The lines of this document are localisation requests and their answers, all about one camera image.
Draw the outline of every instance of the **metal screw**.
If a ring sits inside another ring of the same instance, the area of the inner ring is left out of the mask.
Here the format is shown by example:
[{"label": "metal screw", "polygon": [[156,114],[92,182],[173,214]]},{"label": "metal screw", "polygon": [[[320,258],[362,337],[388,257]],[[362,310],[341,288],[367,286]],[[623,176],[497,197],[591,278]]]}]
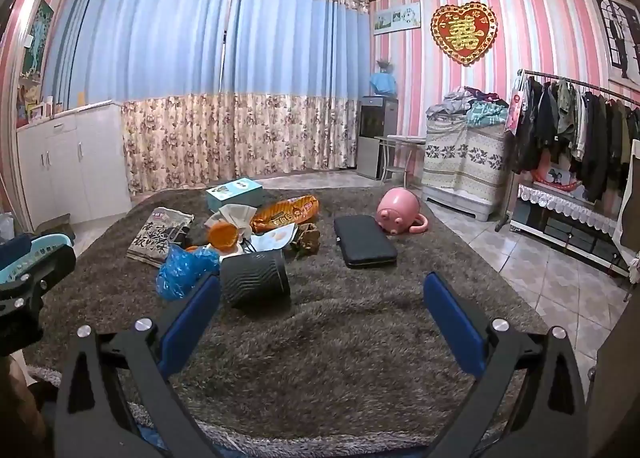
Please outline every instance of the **metal screw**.
[{"label": "metal screw", "polygon": [[509,329],[509,322],[506,319],[494,319],[491,322],[491,326],[494,327],[494,330],[497,332],[506,332]]},{"label": "metal screw", "polygon": [[143,317],[142,319],[138,319],[134,324],[134,327],[139,332],[146,332],[153,326],[153,322],[148,317]]},{"label": "metal screw", "polygon": [[78,337],[87,337],[91,333],[91,327],[88,324],[83,324],[78,328]]},{"label": "metal screw", "polygon": [[551,333],[556,339],[564,339],[566,337],[566,332],[561,326],[554,326]]}]

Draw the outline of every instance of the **cabinet door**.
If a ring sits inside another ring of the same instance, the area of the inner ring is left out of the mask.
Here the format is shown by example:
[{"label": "cabinet door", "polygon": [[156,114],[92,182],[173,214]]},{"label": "cabinet door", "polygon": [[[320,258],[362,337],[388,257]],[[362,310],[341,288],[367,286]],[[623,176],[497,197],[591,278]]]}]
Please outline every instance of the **cabinet door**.
[{"label": "cabinet door", "polygon": [[78,143],[84,188],[92,218],[131,209],[123,153],[120,107],[107,106],[78,114]]},{"label": "cabinet door", "polygon": [[58,216],[47,171],[44,135],[39,125],[18,131],[18,163],[29,217],[36,229]]},{"label": "cabinet door", "polygon": [[46,164],[49,167],[58,215],[71,214],[71,223],[91,219],[84,193],[76,131],[66,131],[47,139]]}]

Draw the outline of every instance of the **tissue box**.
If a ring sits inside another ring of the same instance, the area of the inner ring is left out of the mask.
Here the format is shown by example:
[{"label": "tissue box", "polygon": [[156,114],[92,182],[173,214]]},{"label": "tissue box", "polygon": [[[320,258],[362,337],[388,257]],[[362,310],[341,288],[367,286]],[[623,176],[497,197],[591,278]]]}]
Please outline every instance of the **tissue box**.
[{"label": "tissue box", "polygon": [[248,178],[239,178],[207,190],[207,206],[211,211],[216,212],[228,203],[260,207],[264,203],[262,186]]}]

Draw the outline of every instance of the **blue curtain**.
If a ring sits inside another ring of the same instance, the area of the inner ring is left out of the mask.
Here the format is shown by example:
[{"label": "blue curtain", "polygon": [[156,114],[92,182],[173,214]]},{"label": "blue curtain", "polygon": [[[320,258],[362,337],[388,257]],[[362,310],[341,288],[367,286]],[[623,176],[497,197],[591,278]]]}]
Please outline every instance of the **blue curtain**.
[{"label": "blue curtain", "polygon": [[66,0],[42,95],[86,103],[218,90],[228,0]]},{"label": "blue curtain", "polygon": [[330,0],[235,0],[223,90],[359,99],[369,15]]},{"label": "blue curtain", "polygon": [[[224,92],[359,99],[369,16],[330,0],[232,0]],[[228,0],[66,0],[42,95],[87,103],[219,90]]]}]

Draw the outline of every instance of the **pink pig toy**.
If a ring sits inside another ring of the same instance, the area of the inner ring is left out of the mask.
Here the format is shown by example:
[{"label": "pink pig toy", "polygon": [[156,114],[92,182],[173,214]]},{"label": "pink pig toy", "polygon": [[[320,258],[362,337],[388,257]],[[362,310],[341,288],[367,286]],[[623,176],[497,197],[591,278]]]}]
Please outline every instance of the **pink pig toy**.
[{"label": "pink pig toy", "polygon": [[420,214],[418,197],[404,187],[395,187],[386,192],[378,206],[376,222],[391,234],[400,234],[407,229],[411,234],[423,233],[429,224]]}]

